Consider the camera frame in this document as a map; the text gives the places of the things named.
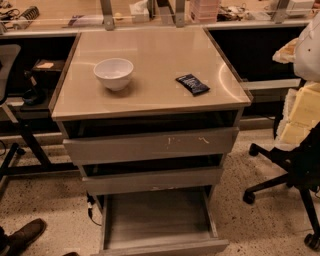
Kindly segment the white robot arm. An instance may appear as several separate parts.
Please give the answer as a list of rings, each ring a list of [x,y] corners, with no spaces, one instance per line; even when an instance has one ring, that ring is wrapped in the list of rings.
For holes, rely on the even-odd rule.
[[[294,73],[307,81],[320,81],[320,13],[301,32],[295,47]]]

